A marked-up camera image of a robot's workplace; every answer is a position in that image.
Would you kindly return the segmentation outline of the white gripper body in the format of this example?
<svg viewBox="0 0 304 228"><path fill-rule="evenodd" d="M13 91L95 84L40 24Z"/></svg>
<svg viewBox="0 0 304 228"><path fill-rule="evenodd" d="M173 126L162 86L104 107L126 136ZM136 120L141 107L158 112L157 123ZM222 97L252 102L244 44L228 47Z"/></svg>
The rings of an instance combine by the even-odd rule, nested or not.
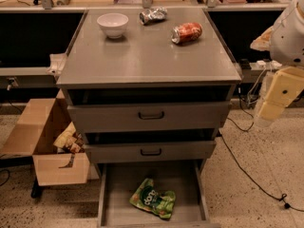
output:
<svg viewBox="0 0 304 228"><path fill-rule="evenodd" d="M274 103L287 107L304 90L304 70L288 66L274 77Z"/></svg>

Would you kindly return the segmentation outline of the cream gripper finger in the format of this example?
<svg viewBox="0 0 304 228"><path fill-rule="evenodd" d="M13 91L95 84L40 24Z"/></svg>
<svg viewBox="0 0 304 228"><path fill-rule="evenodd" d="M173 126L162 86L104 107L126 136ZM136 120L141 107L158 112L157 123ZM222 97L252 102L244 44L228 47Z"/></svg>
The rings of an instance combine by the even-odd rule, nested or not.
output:
<svg viewBox="0 0 304 228"><path fill-rule="evenodd" d="M282 114L285 108L285 105L272 104L260 99L256 104L256 117L264 121L272 122Z"/></svg>
<svg viewBox="0 0 304 228"><path fill-rule="evenodd" d="M267 28L251 43L250 48L258 51L269 51L272 32L272 27Z"/></svg>

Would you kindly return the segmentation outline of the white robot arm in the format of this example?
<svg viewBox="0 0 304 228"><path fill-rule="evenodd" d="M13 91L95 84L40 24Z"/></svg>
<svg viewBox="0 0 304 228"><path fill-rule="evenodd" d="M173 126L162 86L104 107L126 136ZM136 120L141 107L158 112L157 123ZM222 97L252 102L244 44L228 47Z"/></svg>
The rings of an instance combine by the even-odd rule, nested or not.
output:
<svg viewBox="0 0 304 228"><path fill-rule="evenodd" d="M256 104L255 122L267 126L304 90L304 0L293 0L250 48L282 64L264 78Z"/></svg>

